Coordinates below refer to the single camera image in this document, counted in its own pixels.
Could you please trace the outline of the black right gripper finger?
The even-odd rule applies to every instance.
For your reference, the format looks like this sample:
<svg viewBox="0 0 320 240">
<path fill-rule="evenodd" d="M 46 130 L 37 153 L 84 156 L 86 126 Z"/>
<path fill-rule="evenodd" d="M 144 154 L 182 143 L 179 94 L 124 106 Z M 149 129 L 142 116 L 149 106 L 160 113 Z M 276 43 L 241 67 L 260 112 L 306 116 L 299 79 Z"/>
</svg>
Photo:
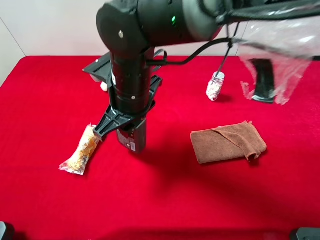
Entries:
<svg viewBox="0 0 320 240">
<path fill-rule="evenodd" d="M 135 129 L 137 129 L 139 127 L 139 125 L 142 123 L 142 119 L 141 118 L 137 118 L 131 122 L 129 122 L 128 124 L 126 124 L 125 126 L 121 127 L 120 129 L 124 132 L 134 132 Z"/>
</svg>

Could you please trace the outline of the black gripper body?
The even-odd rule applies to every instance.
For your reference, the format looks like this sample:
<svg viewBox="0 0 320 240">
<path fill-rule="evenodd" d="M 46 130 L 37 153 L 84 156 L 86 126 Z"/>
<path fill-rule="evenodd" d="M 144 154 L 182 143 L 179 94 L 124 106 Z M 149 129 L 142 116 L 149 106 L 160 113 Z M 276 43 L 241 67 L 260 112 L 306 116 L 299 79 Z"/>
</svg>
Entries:
<svg viewBox="0 0 320 240">
<path fill-rule="evenodd" d="M 125 59 L 109 52 L 82 71 L 107 84 L 113 109 L 126 115 L 142 116 L 152 103 L 152 67 L 147 61 L 154 59 L 154 53 L 155 49 L 151 47 L 134 58 Z"/>
</svg>

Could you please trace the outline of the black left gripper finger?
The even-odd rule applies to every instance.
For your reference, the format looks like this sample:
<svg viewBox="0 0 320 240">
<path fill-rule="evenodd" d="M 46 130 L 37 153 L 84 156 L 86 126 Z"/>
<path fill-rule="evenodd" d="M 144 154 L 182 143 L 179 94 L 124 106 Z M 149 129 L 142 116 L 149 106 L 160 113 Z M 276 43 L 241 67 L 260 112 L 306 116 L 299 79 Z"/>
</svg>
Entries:
<svg viewBox="0 0 320 240">
<path fill-rule="evenodd" d="M 124 114 L 111 105 L 108 106 L 99 123 L 93 129 L 94 135 L 103 142 L 107 135 L 133 121 L 131 115 Z"/>
</svg>

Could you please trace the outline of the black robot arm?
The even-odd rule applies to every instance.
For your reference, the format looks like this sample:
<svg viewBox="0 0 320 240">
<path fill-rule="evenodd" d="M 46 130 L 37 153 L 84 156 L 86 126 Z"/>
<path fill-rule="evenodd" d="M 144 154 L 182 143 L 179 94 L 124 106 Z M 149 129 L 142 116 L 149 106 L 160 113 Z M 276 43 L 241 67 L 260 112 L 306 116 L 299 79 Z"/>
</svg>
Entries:
<svg viewBox="0 0 320 240">
<path fill-rule="evenodd" d="M 96 27 L 108 53 L 84 68 L 107 85 L 110 105 L 94 134 L 102 140 L 117 129 L 136 130 L 155 105 L 162 79 L 153 66 L 155 48 L 204 42 L 204 48 L 232 45 L 217 38 L 223 26 L 248 21 L 283 21 L 320 14 L 317 0 L 113 0 L 97 12 Z"/>
</svg>

